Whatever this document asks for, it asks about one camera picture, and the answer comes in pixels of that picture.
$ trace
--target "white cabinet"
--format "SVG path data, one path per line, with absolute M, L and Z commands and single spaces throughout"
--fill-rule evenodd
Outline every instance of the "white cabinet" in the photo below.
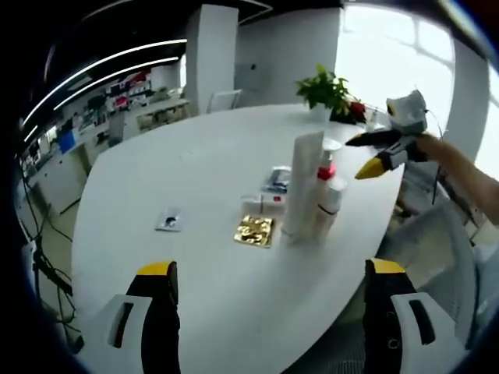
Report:
M 39 171 L 38 183 L 47 203 L 60 214 L 74 204 L 83 193 L 84 171 L 72 153 L 50 160 Z

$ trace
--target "white wall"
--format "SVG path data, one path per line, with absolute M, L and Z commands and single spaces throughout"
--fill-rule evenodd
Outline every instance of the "white wall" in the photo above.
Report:
M 302 102 L 295 81 L 312 76 L 317 63 L 334 70 L 339 14 L 339 9 L 308 9 L 241 26 L 235 58 L 241 105 Z M 252 64 L 256 68 L 250 71 Z
M 454 40 L 455 83 L 445 139 L 474 161 L 480 148 L 489 105 L 488 64 Z
M 206 113 L 211 94 L 234 89 L 238 13 L 204 4 L 188 22 L 186 97 L 195 103 L 196 114 Z
M 180 87 L 179 68 L 177 64 L 155 66 L 150 70 L 150 87 L 153 91 L 161 87 L 172 88 Z

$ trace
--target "ceiling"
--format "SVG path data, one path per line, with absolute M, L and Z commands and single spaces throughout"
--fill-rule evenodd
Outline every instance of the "ceiling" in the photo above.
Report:
M 184 38 L 187 19 L 203 3 L 236 7 L 239 9 L 239 22 L 255 16 L 247 21 L 250 23 L 296 9 L 338 7 L 343 1 L 261 2 L 272 6 L 273 10 L 255 16 L 265 8 L 255 4 L 254 0 L 182 0 L 175 2 L 175 5 L 166 0 L 34 2 L 30 4 L 30 11 L 22 14 L 23 32 L 19 32 L 20 42 L 14 51 L 19 58 L 16 89 L 20 116 L 25 118 L 55 86 L 92 62 L 140 45 Z M 421 2 L 405 0 L 357 2 L 396 5 L 451 24 L 434 2 L 422 2 L 424 5 L 418 6 L 414 4 Z M 143 62 L 181 57 L 185 47 L 185 44 L 172 44 L 134 52 L 99 65 L 88 74 L 96 80 Z M 37 123 L 42 124 L 53 116 L 53 107 L 68 95 L 67 90 L 60 90 L 41 105 L 23 128 L 23 135 Z

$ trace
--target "white table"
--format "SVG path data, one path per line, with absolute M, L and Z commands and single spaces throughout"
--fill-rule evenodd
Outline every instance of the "white table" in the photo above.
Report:
M 324 248 L 286 248 L 275 232 L 262 249 L 234 242 L 240 196 L 257 192 L 273 165 L 290 164 L 294 139 L 325 129 L 345 142 L 358 127 L 309 123 L 302 105 L 243 108 L 155 129 L 103 153 L 80 202 L 73 289 L 85 324 L 136 271 L 174 259 L 179 268 L 183 373 L 273 373 L 290 366 L 334 322 L 374 256 L 403 168 L 353 177 L 375 151 L 343 147 L 349 183 Z M 181 233 L 157 232 L 161 209 L 181 206 Z

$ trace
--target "gold packet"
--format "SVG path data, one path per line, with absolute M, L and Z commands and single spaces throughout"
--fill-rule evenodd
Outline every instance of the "gold packet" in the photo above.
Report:
M 245 216 L 234 235 L 237 242 L 270 248 L 274 219 L 265 217 Z

